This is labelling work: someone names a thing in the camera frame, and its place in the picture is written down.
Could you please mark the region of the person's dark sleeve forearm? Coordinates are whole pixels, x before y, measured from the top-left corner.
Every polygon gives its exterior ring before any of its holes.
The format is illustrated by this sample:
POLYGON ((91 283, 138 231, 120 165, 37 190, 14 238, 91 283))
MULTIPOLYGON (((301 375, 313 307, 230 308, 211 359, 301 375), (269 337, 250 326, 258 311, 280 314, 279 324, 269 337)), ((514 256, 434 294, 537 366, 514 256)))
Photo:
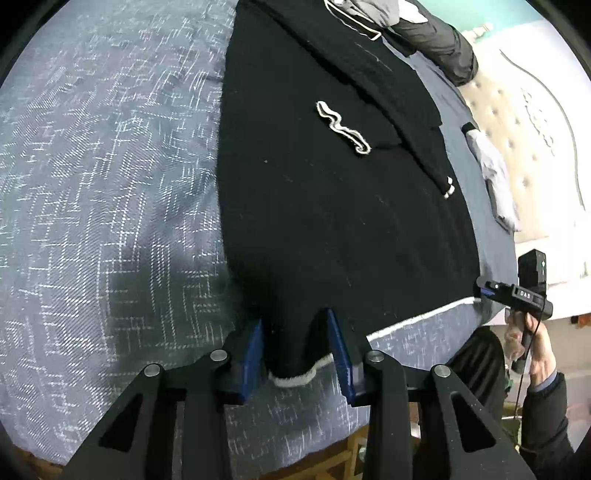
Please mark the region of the person's dark sleeve forearm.
POLYGON ((566 411, 567 387, 562 373, 554 371, 541 385, 528 389, 520 454, 537 479, 558 479, 573 459, 566 411))

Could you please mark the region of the person's right hand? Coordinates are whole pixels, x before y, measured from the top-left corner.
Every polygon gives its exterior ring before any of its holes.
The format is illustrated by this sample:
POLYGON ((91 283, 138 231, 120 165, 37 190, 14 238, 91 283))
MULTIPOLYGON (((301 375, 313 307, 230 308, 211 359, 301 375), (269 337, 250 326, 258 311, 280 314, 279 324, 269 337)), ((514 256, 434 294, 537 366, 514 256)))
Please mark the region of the person's right hand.
POLYGON ((539 392, 556 378, 557 361, 547 327, 529 313, 511 310, 506 315, 505 355, 510 362, 529 358, 529 391, 539 392))

